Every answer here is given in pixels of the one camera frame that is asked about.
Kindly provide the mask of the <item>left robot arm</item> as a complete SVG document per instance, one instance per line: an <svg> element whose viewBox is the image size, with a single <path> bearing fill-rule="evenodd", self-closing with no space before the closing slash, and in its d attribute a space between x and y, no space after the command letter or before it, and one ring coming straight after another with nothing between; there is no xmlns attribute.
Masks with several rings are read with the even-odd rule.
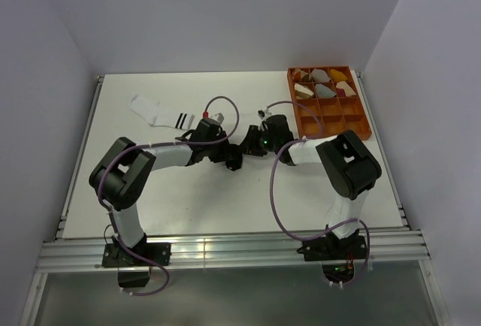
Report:
<svg viewBox="0 0 481 326"><path fill-rule="evenodd" d="M113 143L89 176L113 229L106 262L115 261L121 267L168 265L171 244L148 242L137 201L153 171L189 167L205 158L223 163L230 171L239 170L243 162L240 147L228 141L219 121L210 118L201 119L195 129L171 142L142 146L120 137Z"/></svg>

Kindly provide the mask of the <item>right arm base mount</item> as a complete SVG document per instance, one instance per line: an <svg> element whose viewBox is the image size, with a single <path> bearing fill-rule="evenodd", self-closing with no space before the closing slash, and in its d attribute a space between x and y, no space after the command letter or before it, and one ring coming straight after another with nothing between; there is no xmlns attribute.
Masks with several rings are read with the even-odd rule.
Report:
<svg viewBox="0 0 481 326"><path fill-rule="evenodd" d="M351 261L365 259L368 245L365 237L359 234L339 239L329 233L315 240L303 241L296 252L305 261Z"/></svg>

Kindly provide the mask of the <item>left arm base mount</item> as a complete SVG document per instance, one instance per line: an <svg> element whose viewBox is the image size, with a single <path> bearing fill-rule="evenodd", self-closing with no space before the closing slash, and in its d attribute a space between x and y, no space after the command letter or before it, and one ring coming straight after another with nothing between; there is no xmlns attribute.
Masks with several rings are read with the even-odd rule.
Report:
<svg viewBox="0 0 481 326"><path fill-rule="evenodd" d="M170 243L145 243L129 251L118 243L109 243L104 248L101 266L103 268L150 267L154 264L168 266L170 257Z"/></svg>

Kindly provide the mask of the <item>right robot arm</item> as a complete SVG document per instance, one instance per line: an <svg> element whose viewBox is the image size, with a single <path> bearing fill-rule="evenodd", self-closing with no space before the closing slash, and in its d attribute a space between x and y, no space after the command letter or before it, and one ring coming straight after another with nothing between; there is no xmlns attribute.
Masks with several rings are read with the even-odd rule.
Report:
<svg viewBox="0 0 481 326"><path fill-rule="evenodd" d="M288 166L320 164L336 192L326 228L320 234L299 237L298 254L305 261L335 261L368 258L371 236L360 219L368 192L382 175L380 163L354 131L324 139L294 139L284 115L267 116L261 125L251 125L240 145L244 155L262 157L272 152L275 162Z"/></svg>

